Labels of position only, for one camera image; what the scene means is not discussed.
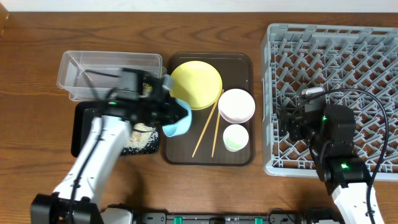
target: wooden chopstick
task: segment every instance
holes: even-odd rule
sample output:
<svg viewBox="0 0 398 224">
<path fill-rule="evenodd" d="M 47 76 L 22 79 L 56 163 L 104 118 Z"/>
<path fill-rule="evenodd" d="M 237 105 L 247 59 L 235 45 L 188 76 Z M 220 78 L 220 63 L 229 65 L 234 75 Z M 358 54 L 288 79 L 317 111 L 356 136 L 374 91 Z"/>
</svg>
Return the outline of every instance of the wooden chopstick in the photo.
<svg viewBox="0 0 398 224">
<path fill-rule="evenodd" d="M 214 156 L 214 150 L 216 149 L 216 142 L 217 142 L 217 133 L 218 133 L 218 124 L 220 123 L 220 111 L 218 110 L 217 114 L 217 123 L 216 123 L 216 131 L 214 132 L 214 140 L 213 140 L 213 150 L 211 152 L 211 158 Z"/>
<path fill-rule="evenodd" d="M 195 156 L 195 153 L 197 153 L 197 149 L 198 149 L 198 147 L 199 147 L 199 144 L 200 144 L 200 142 L 201 142 L 201 139 L 203 138 L 203 135 L 205 134 L 206 128 L 207 128 L 207 126 L 209 125 L 210 119 L 211 119 L 211 117 L 213 116 L 214 110 L 215 110 L 216 107 L 217 107 L 218 100 L 220 99 L 220 96 L 219 96 L 219 97 L 217 98 L 217 100 L 214 102 L 214 105 L 213 105 L 213 108 L 211 109 L 210 115 L 209 115 L 209 117 L 207 118 L 205 127 L 203 128 L 203 131 L 202 131 L 201 134 L 200 134 L 200 137 L 199 137 L 197 146 L 195 147 L 195 150 L 194 150 L 194 152 L 193 152 L 193 154 L 192 154 L 192 158 Z"/>
</svg>

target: light blue bowl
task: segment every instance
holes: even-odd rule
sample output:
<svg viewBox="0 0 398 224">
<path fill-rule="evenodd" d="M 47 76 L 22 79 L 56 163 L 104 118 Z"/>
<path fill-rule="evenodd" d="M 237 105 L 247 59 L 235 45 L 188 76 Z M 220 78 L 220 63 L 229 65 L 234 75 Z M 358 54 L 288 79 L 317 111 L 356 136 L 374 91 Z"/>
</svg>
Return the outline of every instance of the light blue bowl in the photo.
<svg viewBox="0 0 398 224">
<path fill-rule="evenodd" d="M 189 130 L 189 127 L 191 126 L 192 123 L 192 110 L 189 104 L 179 99 L 175 99 L 175 101 L 188 111 L 188 115 L 186 115 L 186 117 L 182 118 L 181 120 L 177 121 L 174 124 L 169 124 L 162 127 L 163 133 L 167 137 L 173 137 L 185 134 Z"/>
</svg>

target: brown tabletop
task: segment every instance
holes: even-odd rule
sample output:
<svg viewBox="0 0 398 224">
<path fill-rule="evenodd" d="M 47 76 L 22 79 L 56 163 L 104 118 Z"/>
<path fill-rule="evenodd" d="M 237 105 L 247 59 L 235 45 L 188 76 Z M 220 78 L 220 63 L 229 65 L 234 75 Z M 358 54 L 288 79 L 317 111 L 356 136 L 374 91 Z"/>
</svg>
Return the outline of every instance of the brown tabletop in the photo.
<svg viewBox="0 0 398 224">
<path fill-rule="evenodd" d="M 70 170 L 76 103 L 58 89 L 66 50 L 239 52 L 254 69 L 256 157 L 246 167 L 173 166 L 160 153 L 120 158 L 102 207 L 124 202 L 169 212 L 267 213 L 332 206 L 317 179 L 270 177 L 262 169 L 260 42 L 273 22 L 398 27 L 398 14 L 11 13 L 0 40 L 0 223 L 29 223 L 37 193 Z M 398 183 L 376 182 L 386 223 L 398 223 Z"/>
</svg>

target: transparent box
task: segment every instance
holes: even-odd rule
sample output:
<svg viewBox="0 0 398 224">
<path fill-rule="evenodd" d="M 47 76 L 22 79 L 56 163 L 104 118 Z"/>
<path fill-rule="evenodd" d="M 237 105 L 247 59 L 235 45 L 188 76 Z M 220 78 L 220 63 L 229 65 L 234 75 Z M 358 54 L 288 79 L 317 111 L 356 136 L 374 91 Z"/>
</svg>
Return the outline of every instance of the transparent box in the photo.
<svg viewBox="0 0 398 224">
<path fill-rule="evenodd" d="M 119 78 L 85 71 L 94 70 L 118 76 L 123 67 L 145 70 L 160 77 L 162 57 L 159 54 L 69 50 L 62 56 L 57 86 L 69 91 L 72 101 L 94 100 L 95 96 L 85 77 L 88 76 L 98 96 L 103 98 L 111 88 L 117 87 Z"/>
</svg>

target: yellow plate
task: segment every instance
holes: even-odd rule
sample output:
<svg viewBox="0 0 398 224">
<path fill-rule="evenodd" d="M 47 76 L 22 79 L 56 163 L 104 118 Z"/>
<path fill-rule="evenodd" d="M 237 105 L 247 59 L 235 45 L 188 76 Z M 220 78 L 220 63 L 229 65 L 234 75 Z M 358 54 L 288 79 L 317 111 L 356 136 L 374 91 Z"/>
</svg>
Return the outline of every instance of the yellow plate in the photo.
<svg viewBox="0 0 398 224">
<path fill-rule="evenodd" d="M 173 71 L 172 77 L 174 86 L 170 95 L 187 102 L 192 110 L 211 106 L 221 95 L 223 81 L 208 63 L 185 62 Z"/>
</svg>

